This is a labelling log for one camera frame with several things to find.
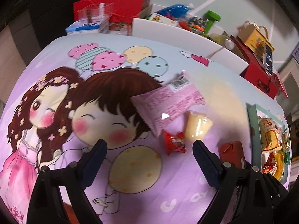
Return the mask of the yellow transparent snack packet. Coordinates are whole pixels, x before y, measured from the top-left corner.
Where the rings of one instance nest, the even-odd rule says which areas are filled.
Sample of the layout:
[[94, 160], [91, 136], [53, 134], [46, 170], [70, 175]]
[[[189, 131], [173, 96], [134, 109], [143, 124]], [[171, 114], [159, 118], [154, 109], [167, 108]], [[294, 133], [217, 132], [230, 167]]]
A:
[[280, 151], [276, 151], [273, 152], [274, 156], [275, 156], [275, 160], [276, 160], [276, 165], [277, 165], [277, 169], [276, 172], [274, 173], [274, 178], [278, 181], [280, 181], [282, 179], [282, 174], [284, 171], [284, 152], [282, 150]]

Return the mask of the cream orange egg roll packet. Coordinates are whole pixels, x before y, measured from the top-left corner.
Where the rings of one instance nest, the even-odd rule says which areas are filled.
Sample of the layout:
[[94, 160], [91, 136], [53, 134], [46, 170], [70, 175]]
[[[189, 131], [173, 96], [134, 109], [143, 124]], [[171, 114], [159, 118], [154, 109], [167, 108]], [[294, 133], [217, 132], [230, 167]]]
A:
[[272, 118], [259, 118], [261, 149], [263, 152], [281, 149], [282, 129]]

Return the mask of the small green white snack packet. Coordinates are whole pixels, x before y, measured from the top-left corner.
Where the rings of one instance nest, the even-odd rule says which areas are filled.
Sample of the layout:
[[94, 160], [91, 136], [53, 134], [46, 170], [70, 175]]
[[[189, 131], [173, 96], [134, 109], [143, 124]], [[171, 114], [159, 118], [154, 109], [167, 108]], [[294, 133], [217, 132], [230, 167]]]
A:
[[290, 136], [287, 131], [282, 134], [282, 149], [286, 152], [291, 146]]

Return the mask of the red snack packet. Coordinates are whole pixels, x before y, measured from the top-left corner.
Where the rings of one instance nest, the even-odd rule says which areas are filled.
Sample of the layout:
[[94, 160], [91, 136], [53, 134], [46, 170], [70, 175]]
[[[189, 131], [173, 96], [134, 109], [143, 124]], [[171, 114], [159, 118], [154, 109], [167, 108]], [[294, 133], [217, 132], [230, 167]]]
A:
[[277, 171], [277, 161], [275, 159], [275, 155], [271, 152], [266, 163], [263, 165], [262, 170], [263, 173], [274, 175]]

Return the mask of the dark green snack packet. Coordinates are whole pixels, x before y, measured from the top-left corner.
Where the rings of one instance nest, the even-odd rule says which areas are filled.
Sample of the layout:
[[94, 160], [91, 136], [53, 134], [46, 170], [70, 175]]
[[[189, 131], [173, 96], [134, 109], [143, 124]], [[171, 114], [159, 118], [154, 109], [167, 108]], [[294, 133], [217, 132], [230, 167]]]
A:
[[291, 154], [290, 154], [290, 151], [284, 152], [284, 163], [286, 165], [290, 165], [291, 164]]

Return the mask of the red white box snack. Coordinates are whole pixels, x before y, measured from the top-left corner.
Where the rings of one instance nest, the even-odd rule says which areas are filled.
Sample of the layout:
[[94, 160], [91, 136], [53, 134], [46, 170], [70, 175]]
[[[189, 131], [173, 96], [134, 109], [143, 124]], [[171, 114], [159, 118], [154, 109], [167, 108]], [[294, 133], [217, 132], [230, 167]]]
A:
[[229, 162], [236, 168], [245, 169], [246, 161], [240, 141], [225, 143], [218, 148], [218, 152], [222, 162]]

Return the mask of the pale yellow cake packet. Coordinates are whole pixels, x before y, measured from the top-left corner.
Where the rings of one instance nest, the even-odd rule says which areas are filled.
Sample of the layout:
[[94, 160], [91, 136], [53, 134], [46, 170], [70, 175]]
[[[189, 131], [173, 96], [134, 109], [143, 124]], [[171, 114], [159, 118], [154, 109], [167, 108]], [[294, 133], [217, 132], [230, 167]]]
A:
[[213, 121], [205, 114], [201, 114], [197, 111], [189, 111], [187, 113], [187, 124], [184, 136], [190, 142], [203, 140], [212, 126]]

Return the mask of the small red candy packet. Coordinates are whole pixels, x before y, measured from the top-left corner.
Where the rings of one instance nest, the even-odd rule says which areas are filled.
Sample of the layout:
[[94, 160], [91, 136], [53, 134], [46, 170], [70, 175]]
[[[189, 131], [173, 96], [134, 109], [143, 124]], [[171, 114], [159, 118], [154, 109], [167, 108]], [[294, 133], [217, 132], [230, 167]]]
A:
[[177, 135], [164, 131], [164, 146], [166, 154], [170, 156], [174, 152], [185, 153], [187, 151], [185, 144], [184, 132], [179, 132]]

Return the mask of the red gift box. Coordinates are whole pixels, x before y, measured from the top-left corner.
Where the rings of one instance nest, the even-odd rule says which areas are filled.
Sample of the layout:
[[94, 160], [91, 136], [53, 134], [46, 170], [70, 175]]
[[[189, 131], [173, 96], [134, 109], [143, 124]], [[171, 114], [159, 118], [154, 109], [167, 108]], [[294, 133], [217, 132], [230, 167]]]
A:
[[240, 51], [239, 54], [248, 63], [241, 76], [272, 99], [280, 94], [289, 98], [279, 73], [273, 70], [273, 74], [268, 75], [254, 53], [239, 38], [233, 36], [230, 38], [234, 42], [235, 48]]

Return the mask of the pink snack packet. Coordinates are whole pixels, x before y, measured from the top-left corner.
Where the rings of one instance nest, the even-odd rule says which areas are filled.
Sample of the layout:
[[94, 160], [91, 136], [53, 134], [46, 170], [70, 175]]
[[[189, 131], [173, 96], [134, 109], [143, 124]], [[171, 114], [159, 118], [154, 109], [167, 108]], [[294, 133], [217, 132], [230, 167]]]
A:
[[165, 86], [131, 97], [131, 102], [156, 137], [191, 106], [206, 103], [185, 71]]

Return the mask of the cartoon printed tablecloth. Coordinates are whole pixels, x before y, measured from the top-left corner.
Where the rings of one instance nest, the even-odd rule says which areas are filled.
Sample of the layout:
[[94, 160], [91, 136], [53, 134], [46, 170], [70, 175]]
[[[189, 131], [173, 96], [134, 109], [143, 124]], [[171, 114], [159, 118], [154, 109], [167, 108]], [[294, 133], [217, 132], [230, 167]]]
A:
[[[185, 71], [205, 98], [151, 132], [131, 97], [167, 85]], [[107, 155], [85, 194], [103, 223], [197, 223], [216, 192], [185, 141], [166, 154], [197, 111], [213, 121], [203, 139], [212, 152], [240, 141], [252, 156], [247, 109], [259, 105], [287, 126], [281, 106], [250, 82], [203, 56], [156, 41], [110, 34], [67, 35], [46, 46], [16, 82], [1, 117], [1, 199], [17, 223], [43, 166], [79, 161], [98, 140]]]

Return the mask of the green dumbbell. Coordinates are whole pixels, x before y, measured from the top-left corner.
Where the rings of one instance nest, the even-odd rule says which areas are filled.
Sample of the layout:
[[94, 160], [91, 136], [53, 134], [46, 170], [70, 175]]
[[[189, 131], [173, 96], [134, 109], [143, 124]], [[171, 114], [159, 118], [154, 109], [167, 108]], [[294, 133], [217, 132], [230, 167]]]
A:
[[214, 25], [214, 22], [219, 22], [221, 20], [221, 16], [213, 11], [208, 10], [205, 14], [205, 19], [206, 19], [205, 33], [208, 34], [211, 27]]

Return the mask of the white cardboard box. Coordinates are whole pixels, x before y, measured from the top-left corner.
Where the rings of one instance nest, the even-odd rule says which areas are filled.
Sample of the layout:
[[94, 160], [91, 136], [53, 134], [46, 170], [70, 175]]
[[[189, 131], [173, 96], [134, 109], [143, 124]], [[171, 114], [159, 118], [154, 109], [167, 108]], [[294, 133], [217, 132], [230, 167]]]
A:
[[160, 5], [149, 5], [133, 18], [132, 36], [165, 43], [184, 51], [206, 57], [240, 75], [248, 63], [230, 50], [200, 35], [179, 27], [144, 19], [143, 17], [161, 9]]

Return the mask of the clear plastic container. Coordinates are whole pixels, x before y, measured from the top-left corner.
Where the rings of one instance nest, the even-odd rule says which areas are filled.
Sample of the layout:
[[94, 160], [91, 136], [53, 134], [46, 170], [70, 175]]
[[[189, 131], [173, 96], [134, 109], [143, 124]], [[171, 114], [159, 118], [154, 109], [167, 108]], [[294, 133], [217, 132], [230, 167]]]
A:
[[86, 6], [77, 11], [80, 22], [109, 23], [113, 14], [113, 3], [99, 3]]

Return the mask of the large red flat box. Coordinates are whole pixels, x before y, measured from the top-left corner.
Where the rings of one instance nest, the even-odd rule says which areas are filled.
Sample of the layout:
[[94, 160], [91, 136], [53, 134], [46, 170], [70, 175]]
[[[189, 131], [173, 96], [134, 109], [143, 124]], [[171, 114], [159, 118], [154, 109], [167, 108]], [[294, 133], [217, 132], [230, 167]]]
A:
[[133, 18], [150, 5], [150, 0], [80, 0], [73, 3], [74, 20], [78, 20], [79, 10], [100, 3], [112, 4], [110, 22], [131, 24]]

